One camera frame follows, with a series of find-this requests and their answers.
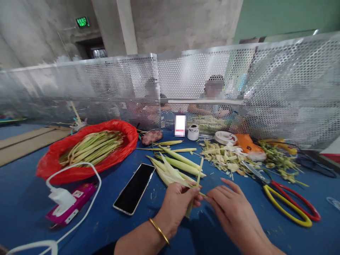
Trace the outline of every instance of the exit sign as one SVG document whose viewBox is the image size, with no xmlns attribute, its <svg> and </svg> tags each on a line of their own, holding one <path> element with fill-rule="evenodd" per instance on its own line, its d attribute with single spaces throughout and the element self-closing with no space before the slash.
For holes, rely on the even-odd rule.
<svg viewBox="0 0 340 255">
<path fill-rule="evenodd" d="M 81 18 L 77 18 L 75 19 L 75 21 L 77 22 L 77 25 L 79 28 L 84 28 L 84 27 L 89 27 L 89 21 L 87 20 L 86 17 L 81 17 Z"/>
</svg>

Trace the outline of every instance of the tape roll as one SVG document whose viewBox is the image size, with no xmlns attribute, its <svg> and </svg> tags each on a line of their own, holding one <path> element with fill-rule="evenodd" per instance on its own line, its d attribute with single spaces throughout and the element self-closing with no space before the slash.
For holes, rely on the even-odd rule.
<svg viewBox="0 0 340 255">
<path fill-rule="evenodd" d="M 197 125 L 191 125 L 188 128 L 188 139 L 191 141 L 196 141 L 199 136 L 199 127 Z"/>
<path fill-rule="evenodd" d="M 237 143 L 237 137 L 232 133 L 225 131 L 218 131 L 215 133 L 214 139 L 223 145 L 227 145 L 229 142 L 235 145 Z"/>
</svg>

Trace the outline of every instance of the perforated metal sheet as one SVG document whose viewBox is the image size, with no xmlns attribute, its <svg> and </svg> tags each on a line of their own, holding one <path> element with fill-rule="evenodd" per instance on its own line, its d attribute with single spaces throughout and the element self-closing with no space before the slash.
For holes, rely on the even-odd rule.
<svg viewBox="0 0 340 255">
<path fill-rule="evenodd" d="M 213 98 L 242 105 L 168 103 L 211 99 L 204 91 L 210 78 L 223 87 Z M 321 150 L 340 135 L 340 34 L 0 72 L 2 112 L 69 122 L 70 100 L 90 124 L 120 118 L 172 130 L 180 112 L 202 134 L 282 137 Z"/>
<path fill-rule="evenodd" d="M 222 74 L 224 97 L 243 100 L 238 107 L 218 106 L 219 112 L 230 110 L 223 117 L 214 114 L 219 120 L 188 104 L 172 106 L 175 111 L 190 112 L 189 124 L 203 127 L 203 134 L 212 134 L 217 126 L 259 139 L 282 137 L 302 148 L 319 150 L 340 135 L 339 33 L 159 54 L 158 68 L 161 93 L 166 97 L 198 99 L 205 81 Z"/>
<path fill-rule="evenodd" d="M 16 116 L 70 122 L 72 100 L 90 124 L 122 119 L 151 129 L 159 127 L 157 81 L 154 54 L 15 69 L 0 72 L 0 107 Z"/>
</svg>

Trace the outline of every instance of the black phone screen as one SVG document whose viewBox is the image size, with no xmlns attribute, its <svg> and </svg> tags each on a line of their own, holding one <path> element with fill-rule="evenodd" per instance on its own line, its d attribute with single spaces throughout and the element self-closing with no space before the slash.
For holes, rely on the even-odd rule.
<svg viewBox="0 0 340 255">
<path fill-rule="evenodd" d="M 137 207 L 154 170 L 154 166 L 141 164 L 113 205 L 132 214 Z"/>
</svg>

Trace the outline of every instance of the smartphone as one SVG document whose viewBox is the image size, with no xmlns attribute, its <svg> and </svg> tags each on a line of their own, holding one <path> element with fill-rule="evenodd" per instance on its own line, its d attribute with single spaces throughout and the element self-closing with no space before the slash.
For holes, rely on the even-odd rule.
<svg viewBox="0 0 340 255">
<path fill-rule="evenodd" d="M 186 116 L 176 115 L 175 118 L 175 136 L 185 137 Z"/>
<path fill-rule="evenodd" d="M 113 207 L 132 216 L 148 187 L 154 171 L 154 166 L 141 164 L 113 203 Z"/>
</svg>

